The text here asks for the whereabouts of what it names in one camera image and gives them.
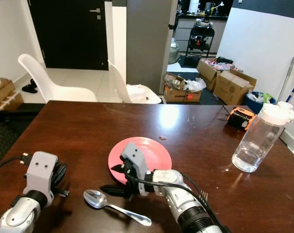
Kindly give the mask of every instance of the red plate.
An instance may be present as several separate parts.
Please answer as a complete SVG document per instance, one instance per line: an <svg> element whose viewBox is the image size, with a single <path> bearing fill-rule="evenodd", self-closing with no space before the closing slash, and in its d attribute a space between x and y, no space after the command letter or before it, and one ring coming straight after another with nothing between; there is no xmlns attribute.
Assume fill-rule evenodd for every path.
<svg viewBox="0 0 294 233"><path fill-rule="evenodd" d="M108 167L112 175L121 183L126 183L124 174L111 170L115 165L122 164L120 159L121 152L129 142L133 142L145 155L147 167L154 169L172 169L172 160L168 151L159 142L146 137L130 137L117 143L110 151L108 157Z"/></svg>

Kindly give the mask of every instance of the silver spoon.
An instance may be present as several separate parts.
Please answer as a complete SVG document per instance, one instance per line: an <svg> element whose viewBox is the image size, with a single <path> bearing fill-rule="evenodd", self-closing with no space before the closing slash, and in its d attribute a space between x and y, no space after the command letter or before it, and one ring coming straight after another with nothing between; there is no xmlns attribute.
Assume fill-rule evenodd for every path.
<svg viewBox="0 0 294 233"><path fill-rule="evenodd" d="M83 197L87 201L87 203L89 203L89 205L91 205L92 207L94 207L96 209L101 209L105 206L111 207L111 208L118 210L118 211L124 213L125 215L133 218L135 221L139 222L140 224L143 224L144 226L151 225L150 218L148 218L144 215L139 215L139 214L133 213L131 211L128 211L128 210L122 209L118 206L107 203L106 196L101 192L98 192L98 191L92 190L92 189L88 189L83 192Z"/></svg>

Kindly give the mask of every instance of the cardboard box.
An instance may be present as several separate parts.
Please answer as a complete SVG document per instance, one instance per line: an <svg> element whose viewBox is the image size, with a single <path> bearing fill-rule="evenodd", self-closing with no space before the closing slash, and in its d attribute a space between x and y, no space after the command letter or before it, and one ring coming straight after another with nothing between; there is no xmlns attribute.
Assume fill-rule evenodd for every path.
<svg viewBox="0 0 294 233"><path fill-rule="evenodd" d="M217 77L214 94L227 105L241 105L245 94L254 89L256 82L256 79L236 70L223 71Z"/></svg>
<svg viewBox="0 0 294 233"><path fill-rule="evenodd" d="M205 63L206 60L210 62L216 62L217 58L201 58L196 69L199 71L201 78L206 83L206 88L213 91L216 85L217 76L221 73Z"/></svg>
<svg viewBox="0 0 294 233"><path fill-rule="evenodd" d="M11 80L0 78L0 82L0 111L16 110L23 103L20 92Z"/></svg>
<svg viewBox="0 0 294 233"><path fill-rule="evenodd" d="M179 89L170 88L166 84L164 87L164 94L163 94L165 101L167 102L199 102L200 101L202 91L193 92L193 93L190 91L184 91L183 87L186 85L185 79L171 73L168 73L168 74L180 80L180 88Z"/></svg>

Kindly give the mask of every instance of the black door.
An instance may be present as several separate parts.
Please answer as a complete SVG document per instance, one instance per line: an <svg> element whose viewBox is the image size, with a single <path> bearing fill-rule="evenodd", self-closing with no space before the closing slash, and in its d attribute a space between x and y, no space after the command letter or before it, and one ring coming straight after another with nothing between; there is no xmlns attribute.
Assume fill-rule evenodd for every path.
<svg viewBox="0 0 294 233"><path fill-rule="evenodd" d="M28 0L47 68L108 70L104 0Z"/></svg>

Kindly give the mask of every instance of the white bottle lid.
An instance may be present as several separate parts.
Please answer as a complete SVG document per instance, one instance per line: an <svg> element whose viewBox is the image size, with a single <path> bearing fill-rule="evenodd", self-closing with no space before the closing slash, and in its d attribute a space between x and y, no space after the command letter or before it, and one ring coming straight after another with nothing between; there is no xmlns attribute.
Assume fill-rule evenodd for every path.
<svg viewBox="0 0 294 233"><path fill-rule="evenodd" d="M277 105L264 103L258 116L274 125L285 125L294 119L293 106L286 102L278 102Z"/></svg>

